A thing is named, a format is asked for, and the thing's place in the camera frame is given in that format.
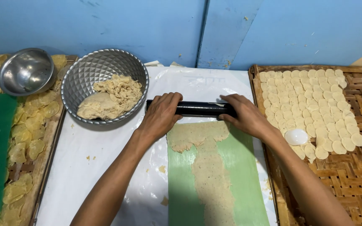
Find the forearm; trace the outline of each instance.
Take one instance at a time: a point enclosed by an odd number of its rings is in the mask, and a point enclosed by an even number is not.
[[[130,140],[94,185],[77,214],[72,226],[110,225],[117,214],[129,181],[151,142],[136,130]]]
[[[294,153],[279,131],[264,141],[274,154],[300,209],[314,225],[354,225],[336,197]]]

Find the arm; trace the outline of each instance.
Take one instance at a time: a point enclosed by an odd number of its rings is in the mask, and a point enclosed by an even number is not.
[[[220,115],[241,131],[259,138],[271,148],[276,162],[299,203],[300,209],[317,226],[354,226],[351,218],[312,170],[295,154],[278,129],[244,96],[221,96],[237,112],[238,118]]]
[[[175,115],[179,93],[165,93],[153,99],[142,123],[124,149],[94,185],[71,226],[108,226],[121,207],[132,174],[148,148],[164,136],[181,118]]]

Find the hand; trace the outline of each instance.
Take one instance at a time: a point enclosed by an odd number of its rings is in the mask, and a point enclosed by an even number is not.
[[[180,115],[175,115],[178,102],[181,100],[182,95],[178,92],[155,96],[138,127],[143,137],[154,143],[170,131],[177,120],[182,118]]]
[[[245,96],[232,94],[228,96],[220,95],[220,97],[231,104],[237,112],[237,118],[222,114],[219,116],[220,119],[230,122],[244,133],[257,137],[262,141],[278,132],[278,129],[272,126],[259,109]]]

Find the bowl rim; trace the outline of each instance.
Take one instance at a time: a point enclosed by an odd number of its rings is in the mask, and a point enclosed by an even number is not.
[[[68,103],[67,103],[67,100],[65,99],[64,97],[64,85],[66,84],[66,80],[69,76],[69,74],[72,72],[73,68],[79,64],[80,62],[82,62],[83,60],[89,58],[90,56],[93,56],[93,55],[96,55],[96,54],[99,54],[99,53],[102,53],[102,52],[120,52],[120,53],[123,53],[123,54],[127,54],[129,56],[131,56],[132,58],[134,58],[135,60],[137,60],[137,62],[142,66],[143,68],[143,71],[144,71],[144,74],[145,74],[145,77],[146,77],[146,85],[145,85],[145,90],[144,92],[142,93],[142,96],[140,97],[140,99],[138,100],[138,102],[127,112],[125,112],[125,114],[121,115],[121,116],[118,116],[117,118],[115,119],[110,119],[110,120],[101,120],[101,121],[94,121],[94,120],[90,120],[90,119],[85,119],[85,118],[82,118],[80,116],[78,116],[76,114],[76,112],[72,111],[69,109],[69,106],[68,106]],[[63,77],[63,80],[62,80],[62,84],[61,84],[61,99],[62,99],[62,102],[63,102],[63,105],[65,107],[65,110],[68,111],[68,113],[74,117],[75,119],[77,119],[78,121],[81,121],[83,123],[87,123],[87,124],[90,124],[90,125],[97,125],[97,126],[101,126],[101,125],[109,125],[109,124],[113,124],[113,123],[116,123],[116,122],[119,122],[119,121],[122,121],[123,119],[127,118],[128,116],[130,116],[133,112],[135,112],[139,107],[140,105],[142,105],[142,103],[144,102],[146,96],[147,96],[147,92],[148,92],[148,89],[149,89],[149,73],[148,73],[148,70],[146,69],[146,66],[142,63],[142,61],[137,58],[134,54],[131,54],[125,50],[122,50],[122,49],[100,49],[100,50],[96,50],[96,51],[93,51],[89,54],[86,54],[84,55],[82,58],[78,59],[74,64],[71,65],[71,67],[68,69],[68,71],[65,73],[64,77]]]
[[[48,59],[50,60],[50,63],[51,63],[51,66],[50,66],[50,72],[49,72],[49,75],[48,75],[48,79],[46,79],[43,84],[41,84],[37,89],[31,91],[31,92],[26,92],[26,93],[15,93],[15,92],[11,92],[10,90],[8,90],[6,87],[5,87],[5,84],[4,84],[4,80],[3,80],[3,71],[7,68],[7,66],[11,63],[11,61],[16,58],[17,56],[19,55],[22,55],[23,53],[26,53],[26,52],[30,52],[30,51],[39,51],[39,52],[42,52],[44,54],[47,55]],[[15,52],[14,54],[12,54],[10,57],[8,57],[4,62],[3,64],[1,65],[0,67],[0,88],[3,90],[4,93],[7,93],[11,96],[28,96],[28,95],[32,95],[36,92],[38,92],[40,89],[42,89],[47,83],[48,81],[51,79],[51,77],[53,76],[53,73],[54,73],[54,61],[53,59],[51,58],[50,54],[48,54],[47,51],[43,50],[43,49],[39,49],[39,48],[26,48],[26,49],[21,49],[17,52]]]

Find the table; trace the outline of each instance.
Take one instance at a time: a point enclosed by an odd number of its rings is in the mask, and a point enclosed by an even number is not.
[[[150,87],[147,99],[165,92],[180,92],[187,101],[220,101],[219,95],[238,93],[253,101],[247,71],[180,67],[147,67]],[[97,180],[115,160],[144,116],[144,104],[127,119],[108,126],[79,123],[67,113],[62,125],[40,208],[37,226],[69,225]],[[214,121],[184,117],[179,123]],[[264,152],[254,138],[259,182],[271,226],[277,225]],[[122,206],[112,225],[167,226],[167,141],[165,136],[145,153],[138,164]],[[159,171],[165,166],[165,173]]]

